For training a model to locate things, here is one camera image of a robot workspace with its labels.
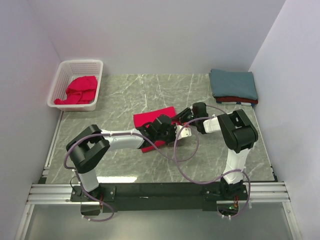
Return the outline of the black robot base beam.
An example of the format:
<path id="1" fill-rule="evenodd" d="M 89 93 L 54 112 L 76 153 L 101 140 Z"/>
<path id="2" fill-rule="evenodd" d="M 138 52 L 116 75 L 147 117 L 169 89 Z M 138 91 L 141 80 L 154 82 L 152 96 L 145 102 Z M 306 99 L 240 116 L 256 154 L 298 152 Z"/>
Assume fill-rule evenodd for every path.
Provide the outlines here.
<path id="1" fill-rule="evenodd" d="M 92 195 L 119 211 L 203 210 L 216 212 L 218 201 L 245 201 L 247 187 L 213 182 L 102 183 Z"/>

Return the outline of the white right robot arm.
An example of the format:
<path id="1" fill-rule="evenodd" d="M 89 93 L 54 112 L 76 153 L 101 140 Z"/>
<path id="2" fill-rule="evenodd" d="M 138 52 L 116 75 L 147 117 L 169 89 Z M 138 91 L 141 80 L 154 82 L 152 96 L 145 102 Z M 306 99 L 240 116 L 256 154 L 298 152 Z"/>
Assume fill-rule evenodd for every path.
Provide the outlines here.
<path id="1" fill-rule="evenodd" d="M 223 199 L 230 200 L 236 195 L 248 193 L 243 181 L 244 169 L 247 156 L 258 141 L 258 131 L 242 109 L 209 116 L 207 107 L 204 102 L 194 103 L 172 119 L 181 124 L 181 128 L 177 131 L 178 137 L 188 126 L 194 126 L 203 135 L 222 133 L 228 153 L 224 172 L 218 178 L 220 182 L 217 194 Z"/>

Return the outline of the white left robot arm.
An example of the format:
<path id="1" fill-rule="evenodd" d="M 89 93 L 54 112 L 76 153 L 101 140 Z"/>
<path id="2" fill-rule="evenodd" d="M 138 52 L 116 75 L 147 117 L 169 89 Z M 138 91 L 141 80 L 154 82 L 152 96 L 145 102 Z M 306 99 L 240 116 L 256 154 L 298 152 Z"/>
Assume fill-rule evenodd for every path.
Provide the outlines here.
<path id="1" fill-rule="evenodd" d="M 126 131 L 103 131 L 96 124 L 88 126 L 70 141 L 66 150 L 74 164 L 82 195 L 88 201 L 100 198 L 103 193 L 95 168 L 107 151 L 152 147 L 156 142 L 172 143 L 176 140 L 177 126 L 167 115 Z"/>

